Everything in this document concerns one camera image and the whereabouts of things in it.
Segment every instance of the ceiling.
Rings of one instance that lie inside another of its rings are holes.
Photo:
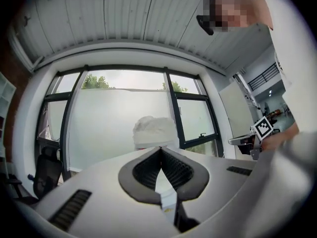
[[[285,92],[285,87],[284,87],[283,81],[282,80],[278,81],[276,84],[272,85],[270,88],[268,88],[265,91],[263,91],[260,94],[258,94],[255,97],[257,102],[261,102],[261,101],[266,100],[267,98],[269,98],[270,90],[272,90],[272,96],[274,96],[275,94],[277,94],[279,92],[282,92],[282,91]]]
[[[202,0],[28,0],[13,25],[32,62],[80,44],[129,39],[191,52],[232,74],[271,44],[263,25],[208,36],[196,22],[201,13]]]

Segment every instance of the black window frame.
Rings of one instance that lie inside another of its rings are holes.
[[[41,110],[38,117],[38,123],[37,123],[37,130],[36,130],[36,142],[35,142],[35,160],[37,160],[37,157],[41,153],[41,149],[44,146],[50,146],[55,149],[60,150],[60,160],[63,162],[63,171],[62,171],[62,177],[63,180],[66,181],[67,179],[71,178],[71,172],[70,172],[70,165],[69,165],[69,158],[67,155],[67,149],[66,149],[66,141],[67,141],[67,131],[68,131],[68,125],[69,125],[69,119],[71,115],[71,109],[73,107],[74,100],[76,96],[78,95],[82,84],[84,83],[84,80],[88,73],[90,71],[94,70],[138,70],[138,71],[149,71],[149,72],[160,72],[164,76],[164,82],[168,94],[168,102],[170,105],[170,111],[172,118],[175,121],[178,138],[179,138],[179,145],[181,149],[187,149],[189,147],[201,145],[213,140],[216,140],[216,146],[217,146],[217,152],[218,157],[223,157],[223,145],[221,141],[221,136],[219,133],[219,127],[218,123],[214,114],[214,110],[212,108],[212,104],[210,102],[210,99],[206,93],[205,87],[199,77],[199,75],[193,75],[185,72],[180,72],[176,70],[168,69],[167,67],[164,68],[158,68],[158,67],[151,67],[151,66],[142,66],[142,65],[95,65],[95,66],[88,66],[85,65],[82,68],[76,68],[71,69],[63,72],[58,72],[54,79],[52,80],[46,95],[43,99]],[[75,84],[71,90],[71,92],[63,92],[63,93],[56,93],[56,90],[62,81],[63,76],[79,73]],[[183,76],[187,78],[191,78],[194,80],[196,87],[199,91],[198,94],[192,94],[192,93],[181,93],[181,92],[175,92],[172,87],[172,81],[170,79],[170,75],[177,75],[177,76]],[[214,134],[207,135],[207,136],[201,136],[197,139],[193,140],[185,140],[181,115],[178,107],[177,100],[199,100],[199,101],[205,101],[211,116],[213,128],[214,128]],[[60,130],[60,140],[54,141],[45,139],[42,137],[39,137],[39,130],[43,127],[41,125],[43,124],[43,108],[45,107],[46,103],[53,102],[53,101],[67,101],[64,115],[62,118],[61,123],[61,130]]]

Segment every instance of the office chair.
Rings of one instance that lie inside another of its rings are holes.
[[[33,177],[32,175],[28,175],[28,179],[33,181],[33,191],[37,198],[32,196],[22,196],[18,187],[20,184],[22,184],[20,180],[7,179],[4,181],[5,184],[13,185],[18,195],[18,201],[27,205],[36,204],[47,193],[57,187],[57,183],[62,172],[63,163],[57,159],[56,152],[57,150],[54,150],[50,147],[44,147],[42,149],[42,154],[38,157],[35,176]]]

